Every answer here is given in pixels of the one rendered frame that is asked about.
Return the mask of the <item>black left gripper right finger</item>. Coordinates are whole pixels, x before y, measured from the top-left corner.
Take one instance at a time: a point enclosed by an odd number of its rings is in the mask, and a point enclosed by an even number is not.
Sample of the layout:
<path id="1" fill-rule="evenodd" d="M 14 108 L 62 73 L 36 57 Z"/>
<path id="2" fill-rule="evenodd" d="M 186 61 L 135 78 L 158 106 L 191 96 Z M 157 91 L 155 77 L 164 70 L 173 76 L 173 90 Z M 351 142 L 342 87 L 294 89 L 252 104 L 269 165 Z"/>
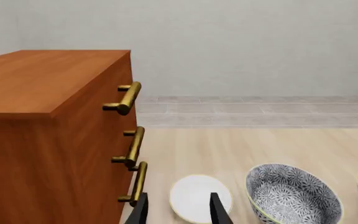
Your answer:
<path id="1" fill-rule="evenodd" d="M 212 224 L 234 224 L 216 192 L 210 194 L 209 210 Z"/>

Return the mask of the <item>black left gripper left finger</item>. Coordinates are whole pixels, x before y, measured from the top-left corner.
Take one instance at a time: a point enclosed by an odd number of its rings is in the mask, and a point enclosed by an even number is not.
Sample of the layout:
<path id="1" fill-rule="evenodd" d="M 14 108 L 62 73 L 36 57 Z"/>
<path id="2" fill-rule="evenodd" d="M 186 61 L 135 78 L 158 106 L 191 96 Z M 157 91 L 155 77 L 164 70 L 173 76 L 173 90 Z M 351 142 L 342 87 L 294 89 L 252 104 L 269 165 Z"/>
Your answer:
<path id="1" fill-rule="evenodd" d="M 149 200 L 147 193 L 141 193 L 136 206 L 126 220 L 126 224 L 146 224 L 149 211 Z"/>

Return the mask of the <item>white bowl with yellow rim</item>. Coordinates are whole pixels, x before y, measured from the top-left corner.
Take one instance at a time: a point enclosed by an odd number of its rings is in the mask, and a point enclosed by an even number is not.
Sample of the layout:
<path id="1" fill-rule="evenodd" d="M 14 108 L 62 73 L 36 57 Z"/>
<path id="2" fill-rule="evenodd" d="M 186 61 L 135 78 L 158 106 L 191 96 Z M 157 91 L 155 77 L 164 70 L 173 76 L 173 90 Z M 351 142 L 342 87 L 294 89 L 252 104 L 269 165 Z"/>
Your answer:
<path id="1" fill-rule="evenodd" d="M 217 193 L 226 212 L 233 206 L 232 193 L 218 179 L 208 175 L 188 175 L 173 184 L 169 202 L 172 210 L 192 224 L 212 224 L 209 201 Z"/>

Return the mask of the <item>wooden cabinet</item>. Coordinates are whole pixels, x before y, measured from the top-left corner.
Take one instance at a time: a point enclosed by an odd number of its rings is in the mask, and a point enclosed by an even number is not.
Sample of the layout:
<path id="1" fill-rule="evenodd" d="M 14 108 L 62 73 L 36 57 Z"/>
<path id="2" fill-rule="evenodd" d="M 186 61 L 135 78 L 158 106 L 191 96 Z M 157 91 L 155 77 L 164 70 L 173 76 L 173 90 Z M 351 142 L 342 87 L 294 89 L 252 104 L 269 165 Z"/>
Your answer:
<path id="1" fill-rule="evenodd" d="M 105 111 L 131 85 L 129 50 L 0 55 L 0 224 L 119 224 L 134 111 Z"/>

